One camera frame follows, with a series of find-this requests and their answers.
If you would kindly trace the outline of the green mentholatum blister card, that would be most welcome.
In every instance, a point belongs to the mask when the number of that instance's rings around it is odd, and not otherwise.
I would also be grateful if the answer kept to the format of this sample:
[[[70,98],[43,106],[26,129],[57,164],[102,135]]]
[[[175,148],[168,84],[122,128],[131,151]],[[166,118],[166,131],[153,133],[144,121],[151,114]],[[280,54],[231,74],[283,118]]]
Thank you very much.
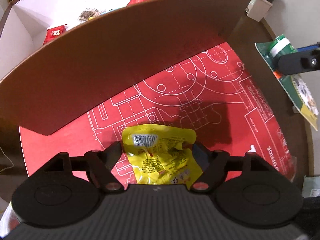
[[[284,75],[278,71],[278,60],[281,56],[296,53],[298,50],[285,35],[276,37],[271,42],[256,43],[255,48],[274,74],[294,107],[315,129],[318,130],[319,110],[310,89],[300,74]]]

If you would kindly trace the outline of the red candy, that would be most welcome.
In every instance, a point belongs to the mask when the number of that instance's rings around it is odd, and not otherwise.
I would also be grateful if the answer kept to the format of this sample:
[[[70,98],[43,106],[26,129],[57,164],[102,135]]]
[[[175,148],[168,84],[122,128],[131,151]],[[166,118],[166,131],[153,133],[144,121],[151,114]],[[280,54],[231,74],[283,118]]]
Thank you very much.
[[[66,31],[67,31],[66,24],[47,29],[43,44],[47,44],[48,42],[50,42],[53,39],[57,38],[58,36],[62,35]]]

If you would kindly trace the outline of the cotton swab bag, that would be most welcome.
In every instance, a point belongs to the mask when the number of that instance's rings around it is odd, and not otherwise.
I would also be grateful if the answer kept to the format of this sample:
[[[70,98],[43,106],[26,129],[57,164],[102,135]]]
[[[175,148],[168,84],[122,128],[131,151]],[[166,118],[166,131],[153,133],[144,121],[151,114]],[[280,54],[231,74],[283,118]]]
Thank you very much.
[[[82,24],[87,22],[88,20],[92,19],[92,18],[96,18],[100,15],[100,11],[98,9],[93,9],[93,8],[89,8],[89,9],[85,9],[84,11],[82,11],[80,13],[80,15],[77,18],[77,21]]]

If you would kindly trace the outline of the white trash bin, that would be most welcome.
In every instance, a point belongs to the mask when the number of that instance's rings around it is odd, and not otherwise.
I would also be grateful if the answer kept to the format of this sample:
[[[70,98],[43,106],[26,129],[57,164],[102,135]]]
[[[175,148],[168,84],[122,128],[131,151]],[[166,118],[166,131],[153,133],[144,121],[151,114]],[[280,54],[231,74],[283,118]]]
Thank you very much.
[[[246,8],[247,17],[260,22],[271,7],[267,0],[251,0]]]

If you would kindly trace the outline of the red flattened cardboard mat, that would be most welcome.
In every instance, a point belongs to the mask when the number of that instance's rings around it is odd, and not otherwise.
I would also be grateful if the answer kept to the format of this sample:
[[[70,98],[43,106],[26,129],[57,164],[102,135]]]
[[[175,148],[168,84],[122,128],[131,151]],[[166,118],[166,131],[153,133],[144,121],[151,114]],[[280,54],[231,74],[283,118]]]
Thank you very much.
[[[191,128],[210,149],[255,152],[293,180],[296,165],[274,113],[227,44],[177,63],[97,105],[52,135],[20,128],[27,174],[59,152],[83,155],[140,124]]]

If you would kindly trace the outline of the brown cardboard box white inside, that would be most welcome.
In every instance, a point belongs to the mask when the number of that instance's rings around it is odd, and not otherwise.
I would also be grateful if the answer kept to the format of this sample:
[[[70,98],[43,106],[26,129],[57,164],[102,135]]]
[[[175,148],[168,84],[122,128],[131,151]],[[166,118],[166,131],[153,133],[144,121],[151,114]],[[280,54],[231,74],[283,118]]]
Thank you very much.
[[[50,135],[224,42],[250,0],[12,0],[1,19],[1,117]],[[85,9],[98,18],[80,24]],[[43,44],[47,29],[67,31]]]

